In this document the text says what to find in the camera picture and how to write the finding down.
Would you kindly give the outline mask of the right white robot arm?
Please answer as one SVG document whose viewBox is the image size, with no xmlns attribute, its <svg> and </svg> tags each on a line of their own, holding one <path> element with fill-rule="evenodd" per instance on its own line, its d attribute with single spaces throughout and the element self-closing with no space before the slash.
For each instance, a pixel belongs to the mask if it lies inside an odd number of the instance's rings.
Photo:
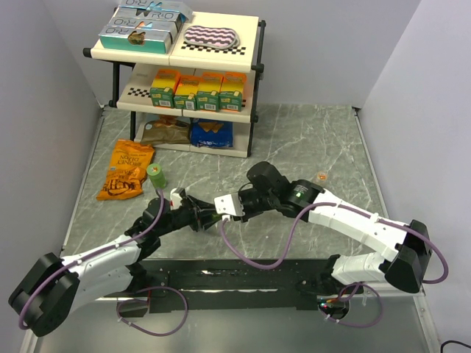
<svg viewBox="0 0 471 353">
<path fill-rule="evenodd" d="M 247 179 L 251 187 L 240 190 L 235 201 L 242 221 L 276 210 L 287 218 L 340 232 L 372 250 L 334 256 L 321 276 L 326 291 L 338 293 L 354 282 L 385 282 L 406 293 L 421 289 L 432 255 L 424 223 L 404 224 L 362 210 L 308 180 L 288 180 L 266 161 L 251 167 Z"/>
</svg>

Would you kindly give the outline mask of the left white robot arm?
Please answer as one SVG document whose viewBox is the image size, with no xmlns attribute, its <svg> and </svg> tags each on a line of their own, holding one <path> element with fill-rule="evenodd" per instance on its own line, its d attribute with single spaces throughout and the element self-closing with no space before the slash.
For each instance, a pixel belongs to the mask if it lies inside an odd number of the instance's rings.
<svg viewBox="0 0 471 353">
<path fill-rule="evenodd" d="M 21 329 L 37 336 L 58 328 L 78 307 L 112 293 L 135 296 L 146 278 L 140 262 L 160 247 L 160 238 L 184 227 L 198 232 L 221 218 L 214 204 L 174 194 L 151 200 L 133 225 L 115 240 L 89 251 L 38 258 L 8 299 Z"/>
</svg>

